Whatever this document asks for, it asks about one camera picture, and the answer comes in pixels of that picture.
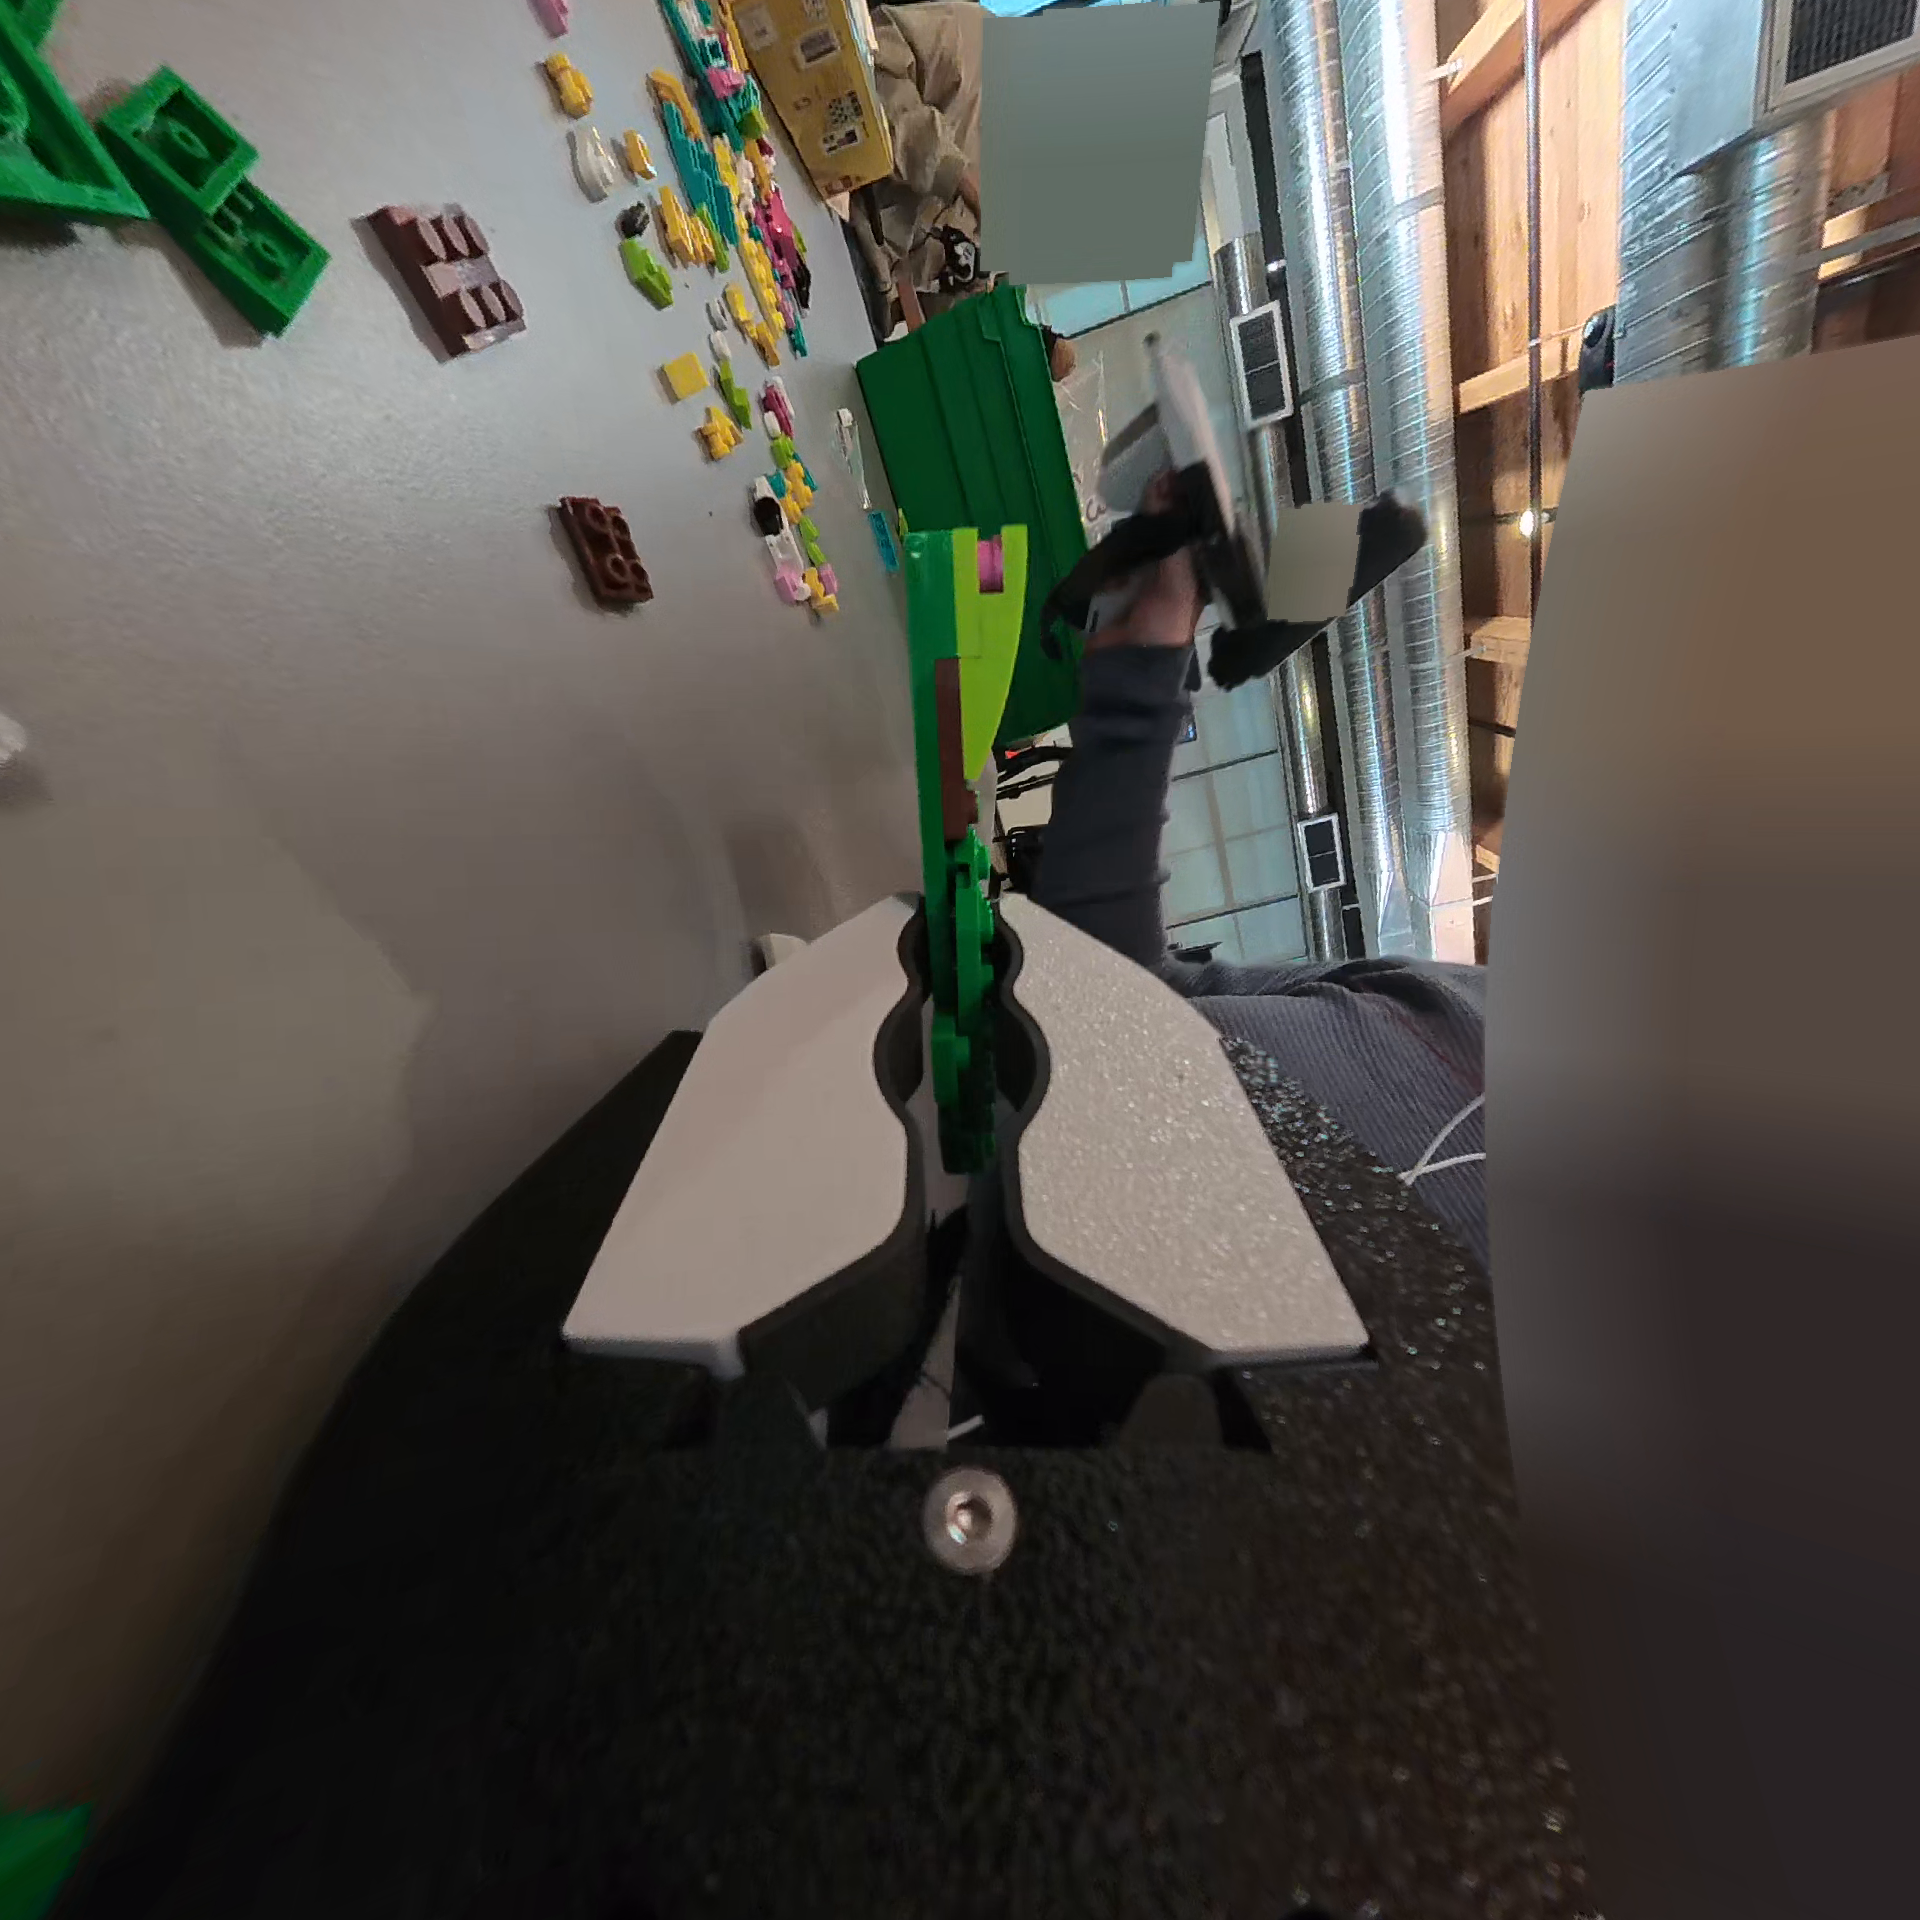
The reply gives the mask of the green lego plate assembly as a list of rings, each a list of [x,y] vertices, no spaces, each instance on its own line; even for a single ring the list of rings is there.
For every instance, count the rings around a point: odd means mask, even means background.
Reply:
[[[1027,528],[920,532],[904,544],[916,743],[929,1070],[948,1173],[994,1153],[994,904],[977,778],[992,760],[1024,624]]]

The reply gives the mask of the person's right hand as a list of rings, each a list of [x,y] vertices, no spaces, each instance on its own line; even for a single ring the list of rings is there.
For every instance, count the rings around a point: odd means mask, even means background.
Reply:
[[[1139,572],[1117,613],[1101,614],[1089,632],[1089,655],[1114,648],[1185,654],[1193,647],[1210,604],[1187,551]]]

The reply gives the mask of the large silver ventilation duct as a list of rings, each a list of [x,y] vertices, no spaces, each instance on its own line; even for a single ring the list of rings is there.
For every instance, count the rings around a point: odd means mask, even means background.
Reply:
[[[1833,119],[1768,124],[1782,4],[1624,12],[1616,383],[1808,353]]]

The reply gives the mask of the person's right forearm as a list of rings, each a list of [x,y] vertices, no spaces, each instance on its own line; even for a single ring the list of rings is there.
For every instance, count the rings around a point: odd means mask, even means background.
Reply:
[[[1091,650],[1072,749],[1052,786],[1034,898],[1147,970],[1162,970],[1162,837],[1170,762],[1193,717],[1193,644]]]

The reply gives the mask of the ribbed silver ventilation duct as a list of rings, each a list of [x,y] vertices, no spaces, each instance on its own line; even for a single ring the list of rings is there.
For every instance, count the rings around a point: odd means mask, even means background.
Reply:
[[[1312,495],[1393,494],[1425,548],[1330,630],[1370,953],[1474,959],[1450,258],[1434,2],[1261,7]]]

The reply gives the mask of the reddish brown lego plate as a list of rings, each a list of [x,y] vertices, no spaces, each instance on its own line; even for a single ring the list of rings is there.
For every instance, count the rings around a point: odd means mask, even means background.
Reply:
[[[459,202],[388,202],[366,228],[448,358],[469,357],[526,330],[523,302],[499,272],[489,240]]]

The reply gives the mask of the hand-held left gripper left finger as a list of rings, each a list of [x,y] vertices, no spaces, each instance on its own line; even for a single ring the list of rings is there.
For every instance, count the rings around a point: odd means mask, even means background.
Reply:
[[[885,895],[733,997],[698,1039],[562,1337],[827,1408],[929,1311],[923,908]]]

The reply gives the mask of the brown lego brick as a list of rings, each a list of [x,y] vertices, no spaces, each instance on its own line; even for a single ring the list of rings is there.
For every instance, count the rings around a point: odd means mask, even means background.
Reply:
[[[625,609],[654,600],[626,513],[596,495],[562,495],[560,525],[600,608]]]

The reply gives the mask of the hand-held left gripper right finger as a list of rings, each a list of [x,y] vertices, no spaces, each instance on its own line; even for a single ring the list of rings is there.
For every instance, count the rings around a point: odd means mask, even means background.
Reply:
[[[984,1399],[1132,1410],[1165,1375],[1368,1362],[1361,1309],[1210,1020],[1021,895],[1001,902],[996,967]]]

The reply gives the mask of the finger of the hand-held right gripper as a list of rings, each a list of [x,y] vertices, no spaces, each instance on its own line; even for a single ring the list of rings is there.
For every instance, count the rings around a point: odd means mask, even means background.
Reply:
[[[1210,397],[1190,358],[1158,330],[1145,336],[1145,357],[1168,469],[1172,472],[1204,469],[1217,495],[1236,495],[1232,462],[1222,450]]]

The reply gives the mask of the small colourful lego pieces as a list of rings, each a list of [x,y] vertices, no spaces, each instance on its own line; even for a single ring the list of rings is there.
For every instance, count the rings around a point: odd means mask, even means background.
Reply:
[[[644,94],[656,133],[593,120],[593,85],[562,47],[570,4],[532,4],[553,41],[541,60],[552,102],[568,119],[570,166],[590,201],[625,190],[614,250],[628,285],[666,312],[681,278],[706,273],[706,348],[656,370],[660,394],[699,413],[689,436],[709,464],[764,439],[747,477],[747,517],[780,604],[810,616],[840,609],[836,568],[816,521],[821,484],[797,446],[797,407],[781,368],[810,353],[810,250],[784,202],[773,119],[753,72],[736,4],[666,2],[672,65]]]

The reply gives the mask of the cluster of green lego parts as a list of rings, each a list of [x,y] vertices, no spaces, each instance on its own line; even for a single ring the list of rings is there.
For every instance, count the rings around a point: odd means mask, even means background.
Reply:
[[[2,209],[156,224],[253,330],[281,336],[329,254],[253,180],[256,145],[171,65],[89,120],[43,50],[60,4],[2,4]]]

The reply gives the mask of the yellow lego box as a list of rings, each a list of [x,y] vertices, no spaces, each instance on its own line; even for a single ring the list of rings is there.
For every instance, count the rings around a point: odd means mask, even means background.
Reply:
[[[875,94],[868,4],[733,2],[732,16],[814,188],[832,199],[885,180],[897,156]]]

